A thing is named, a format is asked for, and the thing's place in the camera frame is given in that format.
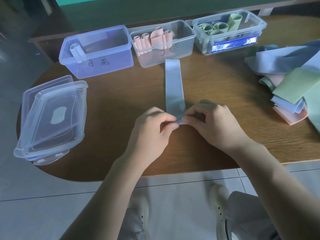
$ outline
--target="left hand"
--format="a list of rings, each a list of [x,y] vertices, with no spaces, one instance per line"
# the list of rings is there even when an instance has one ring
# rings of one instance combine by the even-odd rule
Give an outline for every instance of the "left hand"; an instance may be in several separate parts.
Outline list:
[[[138,117],[131,132],[124,155],[134,157],[147,168],[163,153],[171,132],[179,127],[177,118],[163,110],[152,107]],[[162,130],[160,125],[169,122]]]

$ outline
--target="light blue resistance band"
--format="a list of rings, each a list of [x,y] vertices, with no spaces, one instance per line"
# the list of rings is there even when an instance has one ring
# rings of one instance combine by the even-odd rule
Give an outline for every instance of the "light blue resistance band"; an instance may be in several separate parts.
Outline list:
[[[178,118],[179,125],[185,125],[181,118],[186,112],[184,103],[180,60],[165,60],[165,104],[167,113]]]

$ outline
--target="forearm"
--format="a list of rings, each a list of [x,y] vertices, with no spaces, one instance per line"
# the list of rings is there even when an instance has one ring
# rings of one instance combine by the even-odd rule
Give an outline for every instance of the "forearm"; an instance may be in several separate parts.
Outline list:
[[[229,153],[248,176],[282,240],[319,234],[320,203],[261,144]]]
[[[61,240],[116,240],[131,193],[144,171],[144,167],[138,164],[134,158],[118,158]]]

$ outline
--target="wood grain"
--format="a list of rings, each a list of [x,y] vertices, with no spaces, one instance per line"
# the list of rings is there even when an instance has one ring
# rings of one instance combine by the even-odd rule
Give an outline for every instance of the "wood grain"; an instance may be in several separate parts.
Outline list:
[[[320,30],[314,28],[320,26],[318,18],[270,16],[265,20],[268,26],[259,45],[284,47],[320,38]],[[260,77],[244,62],[251,48],[204,56],[194,47],[192,55],[180,59],[187,108],[201,99],[226,104],[244,131],[281,163],[320,159],[320,137],[311,123],[306,119],[289,126],[273,111],[269,89],[258,83]],[[68,74],[66,67],[56,63],[34,85]],[[85,81],[89,87],[83,141],[63,158],[39,168],[66,180],[100,181],[124,152],[135,119],[152,106],[166,109],[164,64],[142,68],[134,55],[133,67]],[[197,131],[182,125],[143,176],[237,167]]]

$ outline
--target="right hand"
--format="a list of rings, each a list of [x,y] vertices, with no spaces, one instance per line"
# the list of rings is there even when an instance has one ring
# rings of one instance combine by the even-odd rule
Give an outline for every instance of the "right hand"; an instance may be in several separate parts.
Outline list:
[[[201,100],[188,109],[182,122],[194,127],[207,142],[226,153],[251,141],[226,105],[209,100]]]

